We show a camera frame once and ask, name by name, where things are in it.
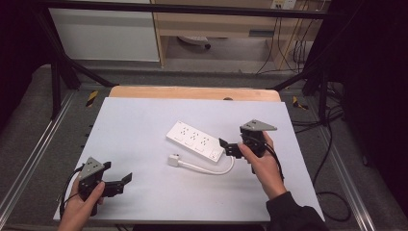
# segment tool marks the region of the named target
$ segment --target hand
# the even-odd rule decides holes
[[[93,205],[97,202],[102,204],[101,195],[105,189],[105,182],[99,183],[92,191],[86,201],[84,201],[78,194],[78,178],[72,185],[72,190],[69,196],[72,196],[66,204],[65,212],[60,223],[59,231],[80,231],[87,223]]]
[[[267,132],[263,133],[267,144],[273,147],[273,140]],[[238,147],[245,159],[252,164],[255,174],[269,199],[273,199],[286,192],[285,185],[279,174],[278,165],[269,152],[265,151],[264,156],[258,158],[245,144],[239,143]]]

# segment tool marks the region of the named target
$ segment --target person's left hand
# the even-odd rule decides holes
[[[95,203],[102,204],[101,195],[105,189],[105,182],[99,183],[92,191],[86,201],[78,194],[78,178],[72,185],[72,190],[69,196],[72,196],[66,204],[65,212],[61,220],[59,231],[80,231],[87,223],[90,213],[92,212]]]

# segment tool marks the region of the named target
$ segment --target white tabletop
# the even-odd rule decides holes
[[[77,167],[88,157],[112,162],[104,181],[130,172],[124,193],[105,198],[92,219],[109,222],[264,222],[267,196],[250,165],[236,160],[225,175],[197,173],[166,164],[170,154],[211,170],[223,171],[230,158],[205,160],[166,138],[177,120],[228,142],[241,141],[240,126],[258,119],[278,128],[268,132],[285,175],[285,185],[301,206],[323,218],[284,103],[190,99],[106,98]],[[59,219],[58,211],[54,219]]]

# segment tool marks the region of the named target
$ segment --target black and yellow tape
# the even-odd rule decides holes
[[[309,107],[307,105],[301,105],[299,102],[297,102],[297,97],[293,97],[293,106],[296,108],[301,108],[303,110],[309,110]]]
[[[89,107],[92,106],[93,101],[95,100],[97,94],[98,94],[98,90],[94,90],[94,91],[90,94],[90,96],[89,96],[89,98],[88,98],[88,101],[87,101],[87,105],[85,105],[87,108],[89,108]]]

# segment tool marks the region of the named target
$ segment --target person's right hand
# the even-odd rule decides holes
[[[263,132],[267,144],[273,147],[273,141],[267,132]],[[269,199],[273,199],[278,195],[286,192],[286,188],[279,174],[279,168],[272,155],[265,151],[263,157],[258,158],[252,151],[243,143],[239,143],[241,153],[245,159],[252,164],[255,174],[262,184],[262,187]]]

